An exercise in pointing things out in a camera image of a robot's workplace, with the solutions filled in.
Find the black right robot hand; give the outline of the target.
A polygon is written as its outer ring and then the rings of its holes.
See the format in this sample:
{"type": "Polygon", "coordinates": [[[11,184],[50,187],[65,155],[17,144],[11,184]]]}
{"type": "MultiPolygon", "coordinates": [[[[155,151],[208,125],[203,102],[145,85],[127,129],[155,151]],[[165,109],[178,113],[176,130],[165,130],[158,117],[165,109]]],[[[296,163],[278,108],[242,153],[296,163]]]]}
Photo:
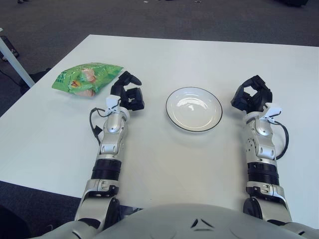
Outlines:
{"type": "Polygon", "coordinates": [[[271,90],[266,86],[262,78],[256,75],[239,86],[231,100],[231,105],[241,111],[245,111],[246,114],[263,113],[262,117],[267,117],[266,120],[270,123],[279,124],[279,122],[274,120],[274,117],[280,115],[282,110],[275,111],[270,115],[266,113],[271,108],[270,103],[272,103],[272,100],[273,94],[271,90]],[[244,91],[247,87],[251,87],[256,93],[251,96],[244,91]]]}

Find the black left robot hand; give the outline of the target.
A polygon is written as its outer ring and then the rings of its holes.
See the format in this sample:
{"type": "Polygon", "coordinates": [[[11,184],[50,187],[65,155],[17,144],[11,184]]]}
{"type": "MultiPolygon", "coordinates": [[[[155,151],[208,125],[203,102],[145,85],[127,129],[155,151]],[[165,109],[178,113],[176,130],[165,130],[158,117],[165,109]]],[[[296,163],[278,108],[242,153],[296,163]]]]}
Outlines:
{"type": "Polygon", "coordinates": [[[120,97],[119,100],[116,100],[116,105],[110,107],[111,110],[114,110],[116,106],[124,107],[127,110],[138,111],[143,110],[145,103],[143,100],[143,95],[140,88],[131,88],[125,90],[124,86],[128,84],[134,84],[141,86],[141,81],[128,71],[125,71],[121,74],[118,80],[111,87],[111,95],[120,97]]]}

